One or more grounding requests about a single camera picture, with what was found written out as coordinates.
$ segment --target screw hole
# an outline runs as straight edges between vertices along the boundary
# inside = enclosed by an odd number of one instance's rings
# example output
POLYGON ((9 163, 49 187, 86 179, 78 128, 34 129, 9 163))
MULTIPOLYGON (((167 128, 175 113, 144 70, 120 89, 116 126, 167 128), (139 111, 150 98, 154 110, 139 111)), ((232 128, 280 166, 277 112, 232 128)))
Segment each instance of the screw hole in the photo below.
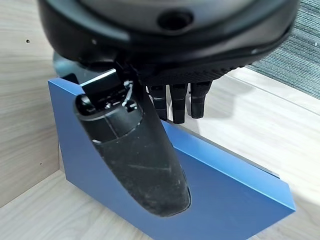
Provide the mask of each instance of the screw hole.
POLYGON ((159 26, 166 31, 176 32, 184 30, 194 21, 192 13, 185 10, 165 12, 158 19, 159 26))

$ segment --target angled stand surface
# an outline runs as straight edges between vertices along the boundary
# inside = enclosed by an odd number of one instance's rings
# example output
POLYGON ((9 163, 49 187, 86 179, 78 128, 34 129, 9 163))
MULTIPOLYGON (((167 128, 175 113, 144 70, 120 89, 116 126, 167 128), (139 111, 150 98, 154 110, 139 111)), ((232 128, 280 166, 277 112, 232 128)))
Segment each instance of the angled stand surface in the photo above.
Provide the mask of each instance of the angled stand surface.
POLYGON ((172 217, 152 215, 117 181, 74 116, 73 102, 82 88, 56 78, 49 89, 66 179, 155 240, 246 240, 295 211, 287 183, 162 122, 186 174, 192 203, 172 217))

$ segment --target black plastic part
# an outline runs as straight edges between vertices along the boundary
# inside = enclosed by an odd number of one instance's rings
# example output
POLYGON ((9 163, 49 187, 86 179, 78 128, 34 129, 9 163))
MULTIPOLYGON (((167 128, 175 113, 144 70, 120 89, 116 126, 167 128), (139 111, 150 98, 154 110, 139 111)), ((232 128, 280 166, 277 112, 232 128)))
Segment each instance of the black plastic part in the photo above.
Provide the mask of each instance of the black plastic part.
POLYGON ((188 84, 170 85, 172 114, 173 114, 174 124, 183 124, 185 122, 187 90, 188 90, 188 84))
POLYGON ((167 91, 166 86, 148 86, 153 105, 161 120, 167 121, 167 91))
POLYGON ((206 95, 210 90, 212 81, 191 83, 191 117, 200 119, 204 117, 206 95))
POLYGON ((189 187, 148 94, 141 89, 139 96, 140 109, 129 113, 121 104, 116 110, 97 113, 99 117, 83 116, 77 103, 74 109, 92 144, 128 193, 150 213, 169 217, 188 209, 189 187), (133 117, 141 112, 142 119, 133 117))
POLYGON ((178 36, 120 27, 77 0, 38 0, 38 3, 48 40, 67 59, 96 63, 121 55, 131 63, 164 64, 271 44, 293 24, 300 1, 256 0, 219 24, 178 36))

